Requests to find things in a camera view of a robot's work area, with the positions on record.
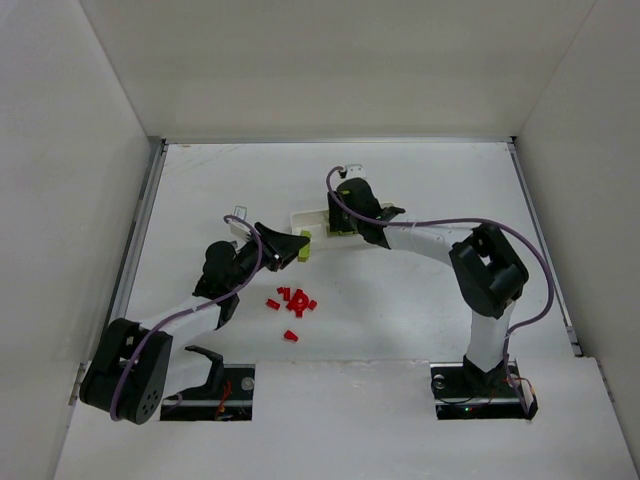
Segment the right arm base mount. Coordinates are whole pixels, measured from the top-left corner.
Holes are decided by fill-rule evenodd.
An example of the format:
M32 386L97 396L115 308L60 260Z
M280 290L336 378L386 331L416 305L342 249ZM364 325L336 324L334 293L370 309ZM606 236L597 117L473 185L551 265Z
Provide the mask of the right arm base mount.
M510 376L503 370L489 386L474 386L461 363L430 366L430 388L438 420L532 420L539 410L531 382L520 375L515 362Z

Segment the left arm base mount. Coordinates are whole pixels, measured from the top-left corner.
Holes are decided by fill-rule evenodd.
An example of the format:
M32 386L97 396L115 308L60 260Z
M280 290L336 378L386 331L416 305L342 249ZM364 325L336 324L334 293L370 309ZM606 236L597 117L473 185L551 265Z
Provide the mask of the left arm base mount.
M159 419L165 422L246 422L253 416L256 366L229 364L191 345L170 361Z

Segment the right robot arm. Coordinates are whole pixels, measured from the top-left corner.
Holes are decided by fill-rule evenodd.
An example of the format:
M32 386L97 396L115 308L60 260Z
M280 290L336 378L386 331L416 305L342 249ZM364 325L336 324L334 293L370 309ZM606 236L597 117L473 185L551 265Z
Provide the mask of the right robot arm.
M471 229L452 222L423 226L399 207L382 207L369 183L355 177L327 193L330 228L347 229L372 245L405 251L452 268L472 311L463 357L467 381L488 386L504 369L504 341L515 302L529 272L499 227L479 221Z

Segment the red lego cluster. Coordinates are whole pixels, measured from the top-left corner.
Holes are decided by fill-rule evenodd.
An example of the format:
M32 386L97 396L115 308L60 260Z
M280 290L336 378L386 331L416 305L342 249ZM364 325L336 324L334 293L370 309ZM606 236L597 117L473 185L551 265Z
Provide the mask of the red lego cluster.
M318 302L300 288L280 286L276 292L282 297L285 309L293 312L297 318L302 318L306 311L314 311L318 306Z

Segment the red lego piece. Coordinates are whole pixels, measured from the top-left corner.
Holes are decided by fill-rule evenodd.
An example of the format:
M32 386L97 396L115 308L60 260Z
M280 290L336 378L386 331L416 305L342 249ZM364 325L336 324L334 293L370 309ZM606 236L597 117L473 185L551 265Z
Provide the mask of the red lego piece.
M291 330L286 330L283 334L283 339L287 342L291 342L291 343L297 343L299 341L299 337L298 335L291 331Z
M268 299L266 301L266 306L271 308L271 309L273 309L273 310L279 310L280 309L280 304L277 301L273 300L273 299Z

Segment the white three-compartment tray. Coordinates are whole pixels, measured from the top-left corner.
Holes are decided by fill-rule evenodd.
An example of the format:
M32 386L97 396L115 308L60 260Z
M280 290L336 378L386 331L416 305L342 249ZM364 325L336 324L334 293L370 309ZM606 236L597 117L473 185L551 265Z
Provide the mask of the white three-compartment tray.
M311 252L336 249L370 249L372 244L367 243L357 233L341 235L329 230L329 209L307 210L292 213L290 216L291 230L294 235L300 235L302 231L311 234Z

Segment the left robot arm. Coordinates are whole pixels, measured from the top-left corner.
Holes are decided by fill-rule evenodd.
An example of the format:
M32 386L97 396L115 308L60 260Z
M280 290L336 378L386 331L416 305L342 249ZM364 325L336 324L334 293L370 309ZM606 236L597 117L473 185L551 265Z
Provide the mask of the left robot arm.
M142 321L118 318L103 333L79 390L82 403L114 421L141 425L167 397L200 390L214 393L224 374L223 357L196 345L197 337L225 326L239 293L262 269L277 272L296 259L311 240L253 225L236 216L244 243L212 243L192 296L164 314Z

